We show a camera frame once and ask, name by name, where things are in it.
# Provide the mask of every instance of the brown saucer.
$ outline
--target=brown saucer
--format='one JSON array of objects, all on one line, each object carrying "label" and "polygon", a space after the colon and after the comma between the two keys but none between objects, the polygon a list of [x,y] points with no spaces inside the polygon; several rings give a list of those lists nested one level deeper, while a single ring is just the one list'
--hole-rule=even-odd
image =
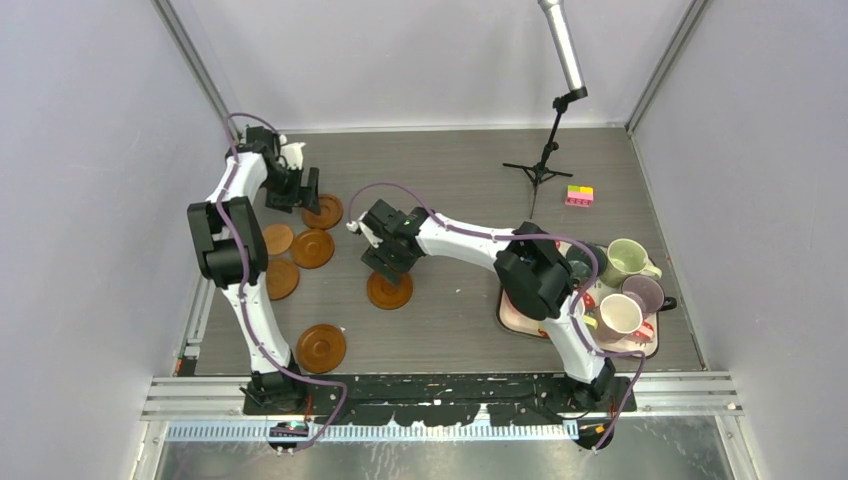
[{"label": "brown saucer", "polygon": [[412,277],[408,273],[401,275],[400,285],[396,287],[379,273],[373,272],[365,288],[371,303],[383,310],[394,310],[406,305],[412,298],[412,290]]},{"label": "brown saucer", "polygon": [[300,214],[303,223],[309,228],[321,230],[329,230],[335,227],[342,219],[342,213],[344,213],[342,201],[334,195],[322,193],[318,195],[318,204],[321,205],[321,215],[315,215],[304,208]]},{"label": "brown saucer", "polygon": [[272,258],[268,262],[268,271],[265,272],[265,284],[268,288],[268,297],[271,300],[280,300],[291,295],[300,281],[300,271],[297,265],[287,258]]},{"label": "brown saucer", "polygon": [[347,342],[332,325],[313,325],[297,341],[297,363],[312,373],[327,373],[344,360]]},{"label": "brown saucer", "polygon": [[336,251],[333,236],[324,230],[307,230],[295,237],[292,259],[303,268],[318,268],[329,262]]},{"label": "brown saucer", "polygon": [[282,223],[270,225],[262,231],[265,246],[268,247],[268,255],[280,255],[285,253],[294,240],[294,232],[291,227]]}]

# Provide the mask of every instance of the black tripod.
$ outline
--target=black tripod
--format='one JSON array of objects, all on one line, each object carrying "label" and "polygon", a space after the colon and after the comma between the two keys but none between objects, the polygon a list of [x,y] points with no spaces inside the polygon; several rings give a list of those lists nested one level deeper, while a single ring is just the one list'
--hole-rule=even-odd
[{"label": "black tripod", "polygon": [[533,210],[536,209],[536,194],[539,191],[539,185],[547,182],[548,180],[554,177],[573,177],[574,175],[565,172],[557,172],[555,170],[551,170],[547,167],[548,159],[551,157],[551,153],[559,150],[559,144],[554,141],[554,136],[556,136],[556,130],[559,128],[559,119],[562,118],[562,114],[568,109],[568,104],[574,100],[577,100],[572,93],[567,95],[563,95],[561,97],[557,97],[554,99],[553,108],[557,111],[556,119],[554,119],[554,127],[551,129],[551,136],[548,137],[548,143],[545,144],[545,148],[542,149],[542,159],[539,160],[539,163],[533,165],[532,167],[528,167],[525,165],[516,165],[514,163],[504,163],[504,167],[509,168],[518,168],[520,170],[524,170],[524,173],[527,174],[527,177],[530,178],[530,182],[533,184],[533,204],[530,206],[530,218],[533,218]]}]

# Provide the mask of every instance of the tray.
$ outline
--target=tray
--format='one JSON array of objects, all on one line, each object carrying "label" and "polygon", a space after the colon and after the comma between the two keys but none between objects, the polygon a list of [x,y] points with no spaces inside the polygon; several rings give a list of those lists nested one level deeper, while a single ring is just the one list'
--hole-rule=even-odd
[{"label": "tray", "polygon": [[[565,256],[565,252],[571,248],[570,243],[556,242],[556,245],[557,249],[563,256]],[[606,253],[607,249],[602,246],[601,250]],[[653,260],[649,259],[649,261],[652,265],[654,264]],[[601,300],[603,300],[607,295],[617,291],[618,289],[610,287],[598,279],[592,288],[590,288],[586,293],[590,294],[596,300],[596,305],[599,305]],[[591,310],[587,311],[586,314],[593,316]],[[597,343],[600,348],[610,352],[630,352],[639,350],[645,352],[646,356],[651,357],[657,353],[660,346],[660,329],[657,317],[658,315],[653,313],[645,319],[645,321],[654,328],[653,342],[641,343],[625,337],[614,343],[601,342],[598,340],[595,340],[595,343]],[[501,289],[500,299],[498,300],[497,319],[498,323],[500,323],[501,326],[509,332],[547,340],[547,334],[541,328],[541,322],[525,317],[518,312],[518,310],[516,310],[509,302],[509,298],[504,294],[503,289]]]}]

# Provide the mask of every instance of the wood grain surface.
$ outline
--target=wood grain surface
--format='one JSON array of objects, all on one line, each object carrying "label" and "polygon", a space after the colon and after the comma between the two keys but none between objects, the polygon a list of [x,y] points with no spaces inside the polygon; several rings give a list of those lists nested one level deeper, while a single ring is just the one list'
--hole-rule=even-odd
[{"label": "wood grain surface", "polygon": [[[528,219],[531,187],[518,170],[502,162],[532,165],[547,138],[544,130],[487,130],[398,133],[333,133],[292,136],[305,141],[306,165],[321,169],[320,191],[342,199],[345,209],[360,187],[393,181],[415,189],[430,205],[457,220],[491,227],[517,227]],[[636,155],[623,129],[569,129],[549,167],[573,173],[555,178],[539,191],[533,221],[552,233],[609,243],[632,238],[663,270],[666,294],[679,298],[677,281],[663,248]],[[591,208],[563,205],[566,186],[595,189]],[[264,208],[264,191],[254,201],[261,226],[287,223],[306,229],[300,213]],[[408,212],[414,201],[399,190],[377,187],[359,196],[361,214],[382,198]],[[274,302],[277,323],[294,346],[307,328],[329,323],[344,329],[347,355],[336,373],[371,372],[520,372],[561,371],[546,340],[506,332],[495,318],[495,275],[447,258],[423,258],[412,270],[415,292],[398,310],[380,310],[368,300],[371,273],[360,256],[364,238],[347,232],[344,222],[330,230],[335,256],[315,270],[302,270],[289,297]],[[659,318],[659,352],[647,369],[699,370],[701,364],[685,317],[685,302]],[[247,374],[247,347],[236,318],[216,292],[198,374]],[[630,371],[636,360],[616,361]]]}]

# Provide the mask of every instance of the black mug handle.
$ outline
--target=black mug handle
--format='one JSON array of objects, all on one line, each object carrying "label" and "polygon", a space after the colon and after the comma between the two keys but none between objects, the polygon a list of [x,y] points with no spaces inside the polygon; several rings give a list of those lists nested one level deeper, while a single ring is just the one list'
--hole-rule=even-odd
[{"label": "black mug handle", "polygon": [[660,307],[660,311],[664,312],[666,310],[674,310],[677,308],[677,299],[674,297],[665,297],[663,300],[663,306]]}]

